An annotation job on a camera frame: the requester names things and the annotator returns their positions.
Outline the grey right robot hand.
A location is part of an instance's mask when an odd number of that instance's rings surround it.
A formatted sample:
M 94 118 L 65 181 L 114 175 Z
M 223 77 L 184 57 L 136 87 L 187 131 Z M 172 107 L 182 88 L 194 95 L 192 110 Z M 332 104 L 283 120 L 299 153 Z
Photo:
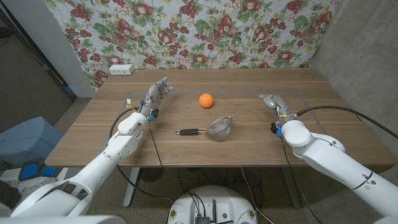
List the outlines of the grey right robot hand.
M 296 120 L 296 115 L 291 112 L 290 108 L 279 95 L 260 94 L 256 95 L 256 97 L 262 101 L 265 108 L 274 110 L 275 115 L 280 120 L 285 122 Z

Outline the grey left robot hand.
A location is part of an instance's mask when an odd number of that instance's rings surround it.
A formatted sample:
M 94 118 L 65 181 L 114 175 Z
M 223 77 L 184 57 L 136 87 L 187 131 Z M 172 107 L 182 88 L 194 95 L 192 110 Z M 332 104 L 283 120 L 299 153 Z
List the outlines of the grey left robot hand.
M 138 112 L 141 115 L 144 115 L 149 121 L 158 117 L 158 107 L 162 104 L 162 100 L 173 89 L 169 86 L 167 81 L 168 77 L 163 77 L 163 79 L 153 84 L 146 93 L 145 98 L 141 101 L 141 106 Z

